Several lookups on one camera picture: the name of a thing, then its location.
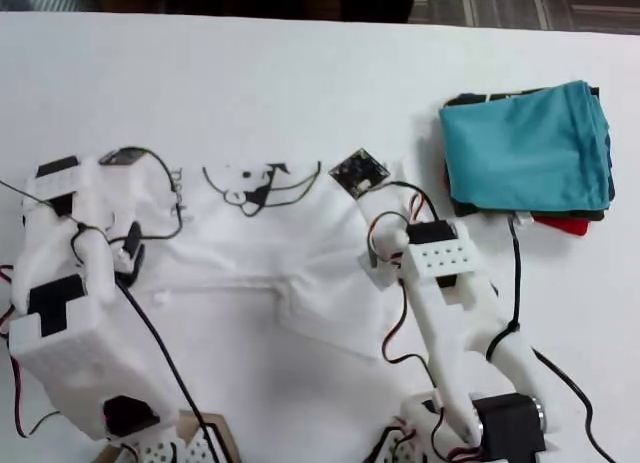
teal cloth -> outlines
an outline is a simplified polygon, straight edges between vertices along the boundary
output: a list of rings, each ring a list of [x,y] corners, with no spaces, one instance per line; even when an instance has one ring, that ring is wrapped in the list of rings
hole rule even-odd
[[[479,208],[609,207],[609,125],[583,81],[440,110],[451,196]]]

dark floor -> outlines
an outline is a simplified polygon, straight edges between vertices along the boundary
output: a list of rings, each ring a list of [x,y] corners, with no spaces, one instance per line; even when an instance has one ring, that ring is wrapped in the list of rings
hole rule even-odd
[[[238,14],[230,1],[102,0],[107,11]],[[290,17],[341,18],[340,0],[303,1]],[[414,0],[409,23],[640,34],[640,0]]]

cartoon print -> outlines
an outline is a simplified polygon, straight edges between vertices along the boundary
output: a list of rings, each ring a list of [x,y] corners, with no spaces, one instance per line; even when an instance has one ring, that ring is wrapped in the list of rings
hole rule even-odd
[[[245,216],[253,217],[263,208],[293,205],[302,200],[318,179],[321,169],[318,162],[316,171],[302,179],[293,178],[285,163],[251,170],[227,166],[223,174],[216,175],[209,174],[203,166],[202,173],[226,203],[239,207]]]

white fabric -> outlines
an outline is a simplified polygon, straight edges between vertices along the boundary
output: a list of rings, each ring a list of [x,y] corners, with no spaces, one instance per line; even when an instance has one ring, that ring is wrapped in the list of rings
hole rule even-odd
[[[184,228],[151,244],[136,290],[276,290],[279,322],[371,357],[392,325],[381,292],[360,267],[367,226],[321,162],[211,165],[173,172]],[[168,233],[175,214],[141,221]]]

white tabletop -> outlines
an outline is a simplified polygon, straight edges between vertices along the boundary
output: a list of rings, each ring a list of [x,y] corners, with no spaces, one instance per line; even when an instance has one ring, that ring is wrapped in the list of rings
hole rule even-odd
[[[584,79],[601,88],[618,194],[584,239],[542,226],[522,234],[522,323],[530,341],[591,396],[601,443],[617,461],[635,461],[639,61],[634,36],[1,14],[0,175],[20,183],[39,163],[128,144],[187,165],[335,161],[363,146],[382,159],[419,156],[421,172],[410,171],[411,178],[450,214],[438,106],[464,91]],[[1,260],[11,262],[20,249],[20,199],[2,190],[0,207]],[[510,305],[513,261],[504,221],[472,220],[472,236]],[[193,331],[178,334],[172,318],[184,318]],[[249,463],[361,461],[402,398],[429,389],[414,363],[389,367],[280,329],[273,302],[262,294],[238,302],[194,297],[163,310],[157,322],[201,409],[227,416]],[[403,349],[423,351],[413,322],[393,344]],[[0,447],[7,461],[88,461],[102,445],[63,418],[32,440],[15,436],[13,386],[6,354],[0,356]],[[469,373],[483,371],[478,357]],[[39,385],[25,380],[30,426],[48,404]],[[556,394],[564,429],[550,440],[566,453],[548,461],[602,461],[584,436],[578,400],[560,382]]]

